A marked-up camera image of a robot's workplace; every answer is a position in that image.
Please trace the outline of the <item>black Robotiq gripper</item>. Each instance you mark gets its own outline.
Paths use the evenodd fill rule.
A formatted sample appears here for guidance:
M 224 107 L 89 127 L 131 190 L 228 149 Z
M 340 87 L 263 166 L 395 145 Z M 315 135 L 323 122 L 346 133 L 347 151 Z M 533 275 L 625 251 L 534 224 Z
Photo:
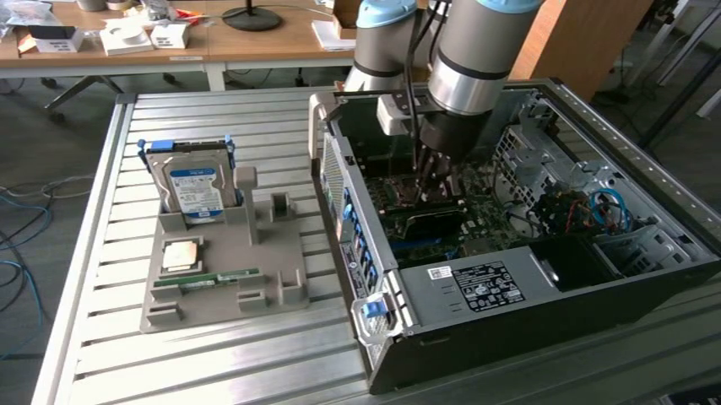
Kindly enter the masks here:
M 449 111 L 426 114 L 422 118 L 421 141 L 451 159 L 463 159 L 475 148 L 486 124 L 486 112 L 474 116 Z

